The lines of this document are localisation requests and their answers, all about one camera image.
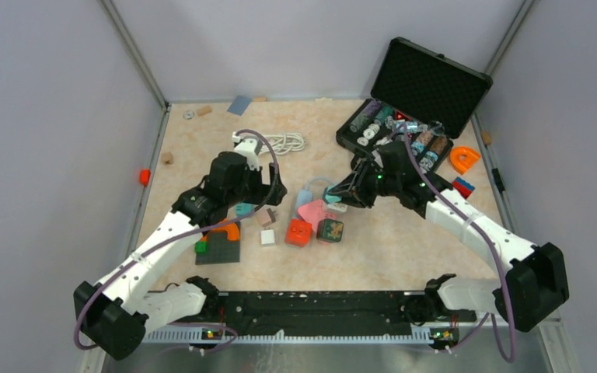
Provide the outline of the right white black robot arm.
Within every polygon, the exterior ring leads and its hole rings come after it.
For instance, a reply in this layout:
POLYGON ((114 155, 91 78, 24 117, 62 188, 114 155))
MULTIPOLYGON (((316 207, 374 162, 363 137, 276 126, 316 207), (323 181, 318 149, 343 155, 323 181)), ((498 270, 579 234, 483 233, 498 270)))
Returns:
POLYGON ((570 298, 559 247, 551 242, 538 246, 499 225, 449 181, 423 173, 411 151, 398 141, 360 159, 328 193, 357 208, 373 207, 377 197, 395 197, 454 235, 498 275, 496 280, 443 275, 431 281, 424 308, 435 320, 445 320, 455 310, 484 312, 528 332, 570 298))

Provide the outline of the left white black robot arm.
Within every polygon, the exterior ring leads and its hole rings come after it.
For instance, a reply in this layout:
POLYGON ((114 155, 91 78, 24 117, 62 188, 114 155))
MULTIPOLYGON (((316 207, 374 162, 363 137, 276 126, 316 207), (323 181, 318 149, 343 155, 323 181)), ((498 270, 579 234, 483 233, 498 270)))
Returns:
POLYGON ((278 157, 271 154, 270 183, 262 181, 259 154, 225 151, 213 159, 198 185, 182 192, 154 232, 115 269, 96 283, 82 282, 73 293, 74 345, 99 348, 114 360, 131 355, 144 337, 182 317, 213 319, 218 300, 191 281, 150 295, 152 285, 190 246, 210 231, 231 224, 238 203, 279 205, 287 193, 278 157))

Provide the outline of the white cube socket adapter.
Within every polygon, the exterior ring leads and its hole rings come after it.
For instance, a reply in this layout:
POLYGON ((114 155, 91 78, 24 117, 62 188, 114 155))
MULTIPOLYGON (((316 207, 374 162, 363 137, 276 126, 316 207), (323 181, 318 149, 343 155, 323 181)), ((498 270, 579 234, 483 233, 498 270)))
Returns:
POLYGON ((325 204, 324 208, 326 211, 332 212, 334 214, 343 214, 347 211, 347 205, 340 202, 325 204))

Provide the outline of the pink triangular power strip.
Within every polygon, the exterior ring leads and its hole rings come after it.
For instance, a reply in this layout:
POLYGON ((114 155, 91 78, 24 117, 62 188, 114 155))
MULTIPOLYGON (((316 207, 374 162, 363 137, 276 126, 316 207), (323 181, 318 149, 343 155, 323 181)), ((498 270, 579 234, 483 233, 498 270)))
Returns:
POLYGON ((297 209, 298 216, 308 222, 312 226, 312 231, 317 232, 319 223, 324 219, 336 220, 337 216, 332 212, 324 209, 323 200, 314 200, 307 204, 303 204, 297 209))

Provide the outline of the dark green cube adapter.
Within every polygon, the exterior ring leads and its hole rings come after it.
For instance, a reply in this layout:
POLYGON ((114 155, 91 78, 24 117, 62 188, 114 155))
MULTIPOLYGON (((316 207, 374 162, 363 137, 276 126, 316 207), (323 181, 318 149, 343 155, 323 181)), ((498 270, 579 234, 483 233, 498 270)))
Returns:
POLYGON ((317 225, 316 238, 321 242, 337 243, 342 240, 344 223, 331 218, 325 218, 317 225))

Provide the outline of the red cube socket adapter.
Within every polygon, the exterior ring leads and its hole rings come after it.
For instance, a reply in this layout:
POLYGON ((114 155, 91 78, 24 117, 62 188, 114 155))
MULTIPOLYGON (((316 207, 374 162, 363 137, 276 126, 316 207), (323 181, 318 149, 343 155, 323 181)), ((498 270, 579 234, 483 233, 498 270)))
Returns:
POLYGON ((305 247, 309 244, 312 225, 300 219, 292 219, 285 233, 285 244, 295 247, 305 247))

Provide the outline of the teal small plug adapter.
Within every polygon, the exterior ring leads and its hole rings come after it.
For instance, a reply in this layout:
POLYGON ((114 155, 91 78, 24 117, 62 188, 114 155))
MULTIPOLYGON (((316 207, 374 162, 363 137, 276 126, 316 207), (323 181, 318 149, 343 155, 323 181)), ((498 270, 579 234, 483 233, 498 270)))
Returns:
POLYGON ((331 186, 327 186, 322 194, 322 200, 324 201, 325 204, 338 204, 342 201, 342 198, 340 196, 337 196, 335 194, 332 193, 332 189, 334 188, 334 185, 331 186))

